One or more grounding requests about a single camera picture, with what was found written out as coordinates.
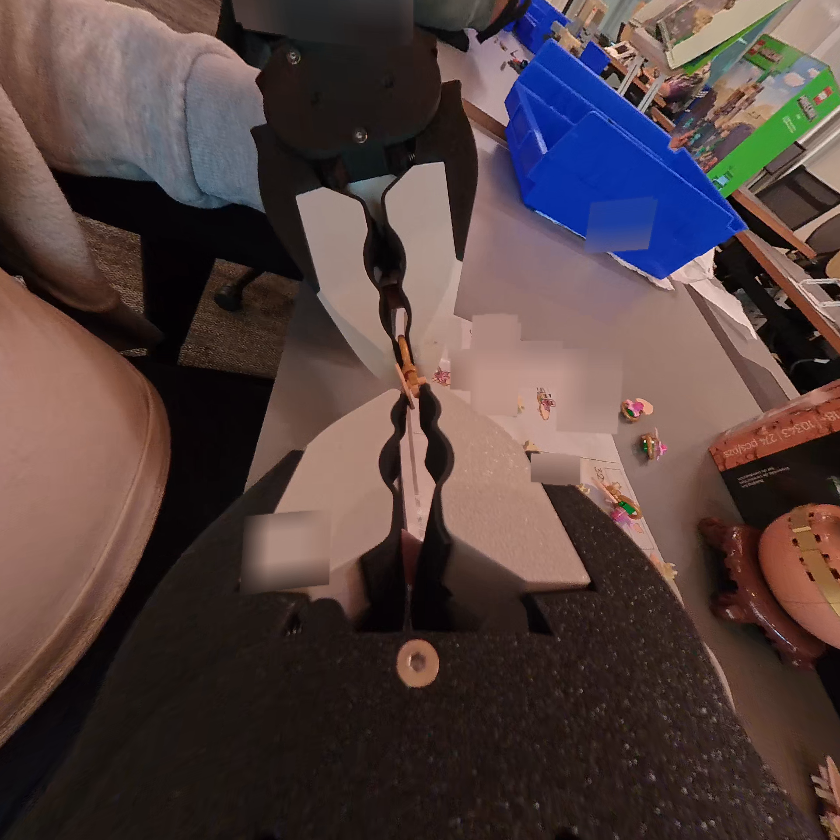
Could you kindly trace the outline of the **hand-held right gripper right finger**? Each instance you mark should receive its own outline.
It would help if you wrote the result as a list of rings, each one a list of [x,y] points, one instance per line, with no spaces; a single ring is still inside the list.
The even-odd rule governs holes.
[[[423,547],[415,618],[489,618],[525,595],[584,590],[591,577],[531,463],[488,416],[423,385],[415,445]]]

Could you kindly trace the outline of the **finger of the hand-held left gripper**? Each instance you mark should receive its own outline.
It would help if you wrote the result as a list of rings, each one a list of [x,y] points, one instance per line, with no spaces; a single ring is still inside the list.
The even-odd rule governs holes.
[[[364,264],[369,218],[360,198],[330,189],[297,197],[318,282],[318,299],[362,364],[396,380],[392,342],[380,319],[380,292]]]
[[[448,202],[445,164],[418,164],[384,196],[388,223],[402,242],[402,292],[411,312],[414,356],[443,356],[455,329],[459,260]]]

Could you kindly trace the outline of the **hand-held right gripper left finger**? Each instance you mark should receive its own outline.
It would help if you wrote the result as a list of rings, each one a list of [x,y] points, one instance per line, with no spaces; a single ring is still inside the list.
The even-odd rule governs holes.
[[[402,407],[402,393],[385,391],[323,430],[279,501],[279,587],[333,600],[352,622],[401,586],[392,412]]]

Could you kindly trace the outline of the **person's left forearm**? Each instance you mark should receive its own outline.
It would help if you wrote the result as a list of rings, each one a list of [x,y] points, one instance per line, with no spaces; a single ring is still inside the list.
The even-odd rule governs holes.
[[[2,2],[2,173],[154,182],[199,208],[264,211],[258,70],[218,39],[111,2]]]

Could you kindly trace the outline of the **grey desk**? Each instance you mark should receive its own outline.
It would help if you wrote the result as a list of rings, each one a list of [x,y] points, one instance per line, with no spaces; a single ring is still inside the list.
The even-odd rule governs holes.
[[[618,419],[619,457],[637,493],[663,561],[707,645],[732,703],[746,714],[748,694],[767,699],[784,672],[756,636],[724,626],[707,609],[710,555],[697,523],[738,519],[707,452],[727,427],[762,412],[763,387],[782,401],[770,371],[739,354],[734,339],[693,290],[656,290],[608,256],[589,256],[569,233],[521,202],[509,153],[485,134],[478,143],[477,199],[454,314],[475,319],[517,316],[522,340],[561,342],[565,349],[613,354],[621,365],[617,400],[640,396],[654,405],[653,425],[669,454],[644,466],[633,429]],[[245,488],[289,452],[303,450],[327,427],[385,391],[342,336],[316,292],[297,294],[283,353]]]

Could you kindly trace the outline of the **open building instruction booklet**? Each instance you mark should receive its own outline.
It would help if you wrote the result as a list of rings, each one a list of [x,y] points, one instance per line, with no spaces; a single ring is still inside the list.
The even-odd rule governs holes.
[[[519,445],[529,439],[539,446],[537,454],[524,452],[533,482],[585,483],[591,487],[587,497],[608,517],[594,479],[621,484],[637,501],[614,440],[618,417],[612,415],[612,399],[622,381],[616,357],[565,349],[558,341],[523,340],[518,318],[507,314],[473,322],[455,318],[444,355],[425,356],[419,365],[429,384],[449,389]],[[526,407],[520,415],[518,395]],[[649,554],[661,556],[645,519],[643,525],[641,534],[618,527],[650,562]]]

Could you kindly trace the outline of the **partly built brick flower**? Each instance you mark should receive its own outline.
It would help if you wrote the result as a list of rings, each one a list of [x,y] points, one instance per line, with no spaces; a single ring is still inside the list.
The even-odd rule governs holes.
[[[621,484],[607,484],[594,479],[594,487],[601,492],[607,505],[607,513],[617,525],[637,534],[644,532],[642,509],[635,499],[624,492]]]

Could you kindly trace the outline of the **black swivel chair base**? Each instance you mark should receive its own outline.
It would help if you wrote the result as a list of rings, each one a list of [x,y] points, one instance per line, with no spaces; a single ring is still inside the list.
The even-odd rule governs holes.
[[[171,244],[175,257],[186,261],[196,301],[217,259],[289,280],[304,279],[268,217],[259,210],[239,204],[189,206],[154,182],[50,171],[76,213],[136,234],[143,245]]]

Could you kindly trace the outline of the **small blue plastic bin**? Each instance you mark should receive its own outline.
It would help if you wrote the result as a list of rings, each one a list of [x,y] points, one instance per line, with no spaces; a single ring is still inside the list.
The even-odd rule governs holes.
[[[564,28],[568,23],[569,19],[551,2],[531,1],[524,14],[508,30],[522,47],[535,55],[551,36],[554,24]]]

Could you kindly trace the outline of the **white crumpled paper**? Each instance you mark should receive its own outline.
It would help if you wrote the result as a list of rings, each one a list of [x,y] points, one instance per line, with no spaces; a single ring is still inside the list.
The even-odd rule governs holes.
[[[675,291],[677,286],[683,286],[696,292],[715,312],[716,316],[734,329],[740,337],[747,341],[758,341],[760,337],[744,311],[740,300],[719,285],[715,278],[713,270],[715,254],[715,249],[712,249],[706,254],[694,258],[664,279],[649,275],[615,254],[610,254],[610,257],[621,266],[636,272],[662,291]]]

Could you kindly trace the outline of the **brown toy set box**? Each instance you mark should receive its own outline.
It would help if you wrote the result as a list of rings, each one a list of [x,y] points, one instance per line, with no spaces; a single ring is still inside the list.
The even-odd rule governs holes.
[[[709,454],[757,529],[803,505],[839,505],[839,381],[721,434]]]

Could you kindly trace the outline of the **pale green toy set box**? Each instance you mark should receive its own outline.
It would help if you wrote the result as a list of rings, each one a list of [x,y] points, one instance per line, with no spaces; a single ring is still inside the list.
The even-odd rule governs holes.
[[[771,17],[783,1],[652,1],[628,22],[628,42],[657,67],[679,70]]]

